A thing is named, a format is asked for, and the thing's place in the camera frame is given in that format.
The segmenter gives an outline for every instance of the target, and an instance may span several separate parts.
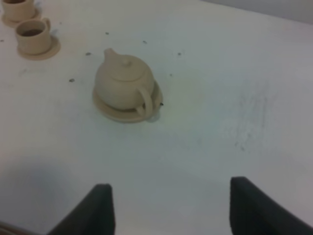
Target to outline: teapot lid knob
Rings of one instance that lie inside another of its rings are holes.
[[[128,67],[128,66],[130,66],[131,64],[132,64],[132,62],[131,62],[129,59],[127,59],[127,58],[124,58],[124,59],[122,60],[122,65],[125,66],[125,67]]]

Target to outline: teapot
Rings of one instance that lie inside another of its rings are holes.
[[[155,80],[149,66],[135,56],[117,54],[112,48],[106,49],[104,55],[95,79],[99,98],[115,109],[135,109],[140,116],[150,117]]]

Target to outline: teapot spout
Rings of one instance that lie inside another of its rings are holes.
[[[104,56],[105,58],[109,58],[110,56],[116,56],[118,55],[112,48],[108,48],[104,50]]]

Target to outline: white wall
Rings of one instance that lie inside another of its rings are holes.
[[[313,24],[311,0],[204,0]]]

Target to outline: teapot handle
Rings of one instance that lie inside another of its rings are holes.
[[[152,115],[153,111],[151,96],[147,89],[145,89],[144,87],[138,87],[137,90],[140,92],[143,100],[145,101],[145,109],[142,106],[140,106],[136,108],[136,110],[140,116],[144,118],[149,118]]]

